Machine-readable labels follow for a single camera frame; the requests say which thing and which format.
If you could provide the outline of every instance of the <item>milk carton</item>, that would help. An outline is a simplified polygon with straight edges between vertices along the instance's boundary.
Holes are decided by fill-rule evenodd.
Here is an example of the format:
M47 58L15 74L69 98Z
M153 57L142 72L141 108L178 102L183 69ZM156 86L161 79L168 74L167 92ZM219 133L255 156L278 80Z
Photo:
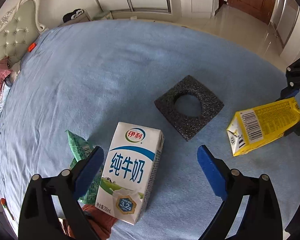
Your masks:
M95 206L134 225L146 209L163 142L160 130L119 122Z

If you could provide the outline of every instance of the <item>tufted headboard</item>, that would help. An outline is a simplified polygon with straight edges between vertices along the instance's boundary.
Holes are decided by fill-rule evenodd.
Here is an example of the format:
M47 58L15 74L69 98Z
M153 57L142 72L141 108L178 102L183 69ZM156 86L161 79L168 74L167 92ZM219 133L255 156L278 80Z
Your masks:
M21 0L0 20L0 60L9 56L13 66L46 29L38 22L39 0Z

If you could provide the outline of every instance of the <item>green snack package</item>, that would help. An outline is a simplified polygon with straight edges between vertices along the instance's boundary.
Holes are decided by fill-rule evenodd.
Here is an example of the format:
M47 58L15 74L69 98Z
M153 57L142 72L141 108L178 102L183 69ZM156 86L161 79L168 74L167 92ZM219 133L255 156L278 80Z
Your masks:
M89 143L82 137L70 132L69 130L67 130L66 132L68 133L69 146L71 148L72 154L74 155L74 159L70 164L70 169L72 170L79 160L84 160L90 155L94 147L91 143ZM101 167L99 168L99 171L93 179L93 182L89 187L86 195L79 198L80 202L90 205L94 205L96 203L103 167L104 166L101 165Z

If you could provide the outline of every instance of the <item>hexagon badge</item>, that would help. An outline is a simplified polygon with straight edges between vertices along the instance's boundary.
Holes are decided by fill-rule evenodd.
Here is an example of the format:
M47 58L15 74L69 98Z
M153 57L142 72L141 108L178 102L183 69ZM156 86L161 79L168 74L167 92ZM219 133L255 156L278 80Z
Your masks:
M133 214L137 204L130 196L122 196L118 198L116 207L122 214Z

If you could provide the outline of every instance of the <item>blue blanket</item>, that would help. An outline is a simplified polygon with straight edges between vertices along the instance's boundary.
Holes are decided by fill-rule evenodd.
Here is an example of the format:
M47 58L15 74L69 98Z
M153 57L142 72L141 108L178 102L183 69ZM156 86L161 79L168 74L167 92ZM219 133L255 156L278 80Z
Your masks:
M189 142L154 105L186 75L225 104ZM14 229L31 176L56 176L69 167L65 130L107 153L119 121L160 129L165 143L144 216L135 226L118 221L110 239L200 237L222 202L197 163L202 144L244 175L268 174L286 227L300 204L300 137L290 134L233 157L226 134L235 111L273 102L285 86L284 74L256 54L187 28L116 20L46 31L23 57L0 119L0 197L16 219ZM300 93L297 100L300 106Z

